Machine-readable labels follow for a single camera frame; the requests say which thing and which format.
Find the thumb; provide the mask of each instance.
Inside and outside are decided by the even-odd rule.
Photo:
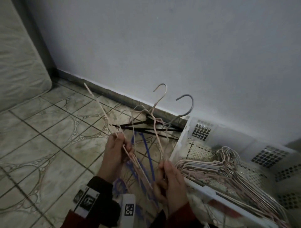
[[[173,185],[176,182],[176,178],[170,161],[164,162],[164,172],[166,173],[168,184]]]
[[[122,145],[124,143],[124,136],[122,133],[117,133],[117,139],[115,139],[114,149],[118,149],[119,151],[122,149]]]

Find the left hand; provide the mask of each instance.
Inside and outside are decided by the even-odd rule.
[[[104,150],[104,158],[97,173],[97,176],[109,183],[113,183],[120,176],[123,163],[129,160],[123,145],[130,156],[134,154],[131,142],[126,140],[122,133],[119,132],[117,135],[114,133],[109,136]]]

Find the baseboard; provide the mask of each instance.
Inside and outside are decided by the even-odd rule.
[[[109,99],[112,99],[114,101],[117,101],[119,103],[122,103],[122,104],[124,104],[128,107],[135,108],[138,105],[143,105],[148,110],[151,108],[151,106],[149,106],[148,104],[145,104],[143,102],[134,100],[134,99],[129,98],[127,96],[121,95],[121,94],[116,93],[114,91],[111,91],[109,89],[105,89],[101,86],[95,85],[95,84],[93,84],[93,83],[91,83],[91,82],[89,82],[85,79],[78,78],[78,77],[76,77],[72,74],[66,73],[64,71],[57,70],[57,73],[58,73],[59,77],[64,78],[68,81],[71,81],[74,84],[77,84],[78,86],[84,87],[84,83],[86,83],[87,86],[91,89],[91,91],[96,92],[98,94],[101,94],[101,95],[103,95],[103,96],[105,96]],[[143,108],[140,107],[140,106],[136,108],[136,110],[138,110],[138,111],[141,111],[142,109]],[[173,118],[175,118],[175,115],[173,115],[171,113],[168,113],[168,112],[165,112],[165,111],[160,110],[160,109],[155,109],[154,110],[154,116],[156,118],[162,118],[162,120],[164,122],[169,122]],[[186,123],[187,123],[187,120],[180,119],[179,121],[177,120],[175,123],[173,123],[173,125],[175,125],[177,127],[180,127],[180,128],[184,128]]]

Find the right hand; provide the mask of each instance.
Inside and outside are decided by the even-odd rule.
[[[159,202],[168,205],[169,215],[188,203],[184,177],[170,161],[160,162],[158,180],[153,183],[153,191]]]

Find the white wall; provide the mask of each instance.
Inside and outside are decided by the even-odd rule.
[[[164,82],[160,109],[186,112],[190,93],[204,119],[301,137],[299,0],[27,2],[61,70],[149,104]]]

